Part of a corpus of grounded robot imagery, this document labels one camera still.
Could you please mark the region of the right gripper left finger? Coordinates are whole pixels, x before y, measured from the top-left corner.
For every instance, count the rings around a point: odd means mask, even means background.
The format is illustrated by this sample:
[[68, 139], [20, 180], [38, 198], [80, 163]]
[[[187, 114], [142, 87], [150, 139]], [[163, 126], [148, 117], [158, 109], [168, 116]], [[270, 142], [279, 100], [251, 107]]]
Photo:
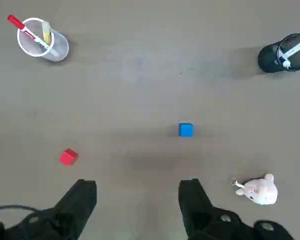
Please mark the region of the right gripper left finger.
[[0, 222], [0, 240], [77, 240], [96, 204], [96, 182], [79, 179], [54, 207], [1, 205], [0, 210], [20, 209], [30, 214], [10, 228]]

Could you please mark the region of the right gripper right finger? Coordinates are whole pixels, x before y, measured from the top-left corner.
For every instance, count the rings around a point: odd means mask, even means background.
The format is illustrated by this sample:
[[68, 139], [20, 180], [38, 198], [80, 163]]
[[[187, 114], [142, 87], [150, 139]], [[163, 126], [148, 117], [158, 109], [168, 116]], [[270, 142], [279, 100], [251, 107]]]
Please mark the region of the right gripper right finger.
[[189, 240], [293, 240], [279, 223], [245, 224], [232, 211], [213, 206], [198, 179], [181, 180], [178, 202]]

